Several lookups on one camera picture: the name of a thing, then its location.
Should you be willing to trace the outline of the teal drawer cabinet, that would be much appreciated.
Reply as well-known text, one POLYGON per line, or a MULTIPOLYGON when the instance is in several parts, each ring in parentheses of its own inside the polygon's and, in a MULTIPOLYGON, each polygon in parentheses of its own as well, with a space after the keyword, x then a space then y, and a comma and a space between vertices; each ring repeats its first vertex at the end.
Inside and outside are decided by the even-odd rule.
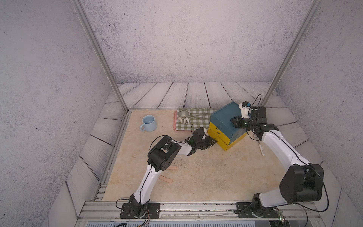
POLYGON ((231 118, 240 115, 241 110, 239 106, 235 102, 231 102, 212 113, 210 122, 233 142, 246 132, 245 129, 235 128, 231 123, 231 118))

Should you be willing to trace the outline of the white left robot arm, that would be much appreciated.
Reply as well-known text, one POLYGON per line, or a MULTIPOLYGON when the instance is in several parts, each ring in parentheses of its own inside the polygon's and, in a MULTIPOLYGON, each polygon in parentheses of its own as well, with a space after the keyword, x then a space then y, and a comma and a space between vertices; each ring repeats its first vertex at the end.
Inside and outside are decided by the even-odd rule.
POLYGON ((191 156, 198 149, 205 150, 216 144, 216 140, 206 134, 205 129, 196 129, 191 137, 176 141, 168 135, 161 139, 148 152, 147 170, 137 191, 129 198, 129 204, 139 212, 148 204, 153 188, 163 171, 174 161, 177 155, 191 156))

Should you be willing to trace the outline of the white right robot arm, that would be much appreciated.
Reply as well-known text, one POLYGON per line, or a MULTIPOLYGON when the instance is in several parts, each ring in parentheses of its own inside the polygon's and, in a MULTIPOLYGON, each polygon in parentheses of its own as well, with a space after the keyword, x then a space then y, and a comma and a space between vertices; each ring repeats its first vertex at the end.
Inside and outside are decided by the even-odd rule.
POLYGON ((323 168, 300 155, 285 140, 279 128, 267 122, 265 107, 243 102, 239 108, 241 113, 231 118, 233 126, 253 132, 274 152, 285 169, 278 188, 254 195, 251 210, 259 212, 292 203, 319 201, 327 191, 323 168))

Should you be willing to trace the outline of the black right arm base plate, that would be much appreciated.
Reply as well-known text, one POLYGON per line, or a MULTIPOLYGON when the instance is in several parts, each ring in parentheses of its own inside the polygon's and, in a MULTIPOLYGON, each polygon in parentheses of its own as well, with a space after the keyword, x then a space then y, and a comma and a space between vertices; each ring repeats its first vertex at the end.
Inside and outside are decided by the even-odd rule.
POLYGON ((279 214, 275 208, 258 209, 251 202, 237 202, 234 214, 238 218, 279 218, 279 214))

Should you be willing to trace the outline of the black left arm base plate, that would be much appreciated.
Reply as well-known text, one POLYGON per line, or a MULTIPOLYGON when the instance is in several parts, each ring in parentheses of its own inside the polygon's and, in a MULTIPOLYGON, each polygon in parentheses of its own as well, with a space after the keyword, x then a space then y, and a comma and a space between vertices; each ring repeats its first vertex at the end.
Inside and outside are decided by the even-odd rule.
POLYGON ((133 200, 122 205, 120 219, 158 219, 160 216, 160 206, 161 204, 157 202, 147 202, 144 205, 140 205, 136 200, 133 200))

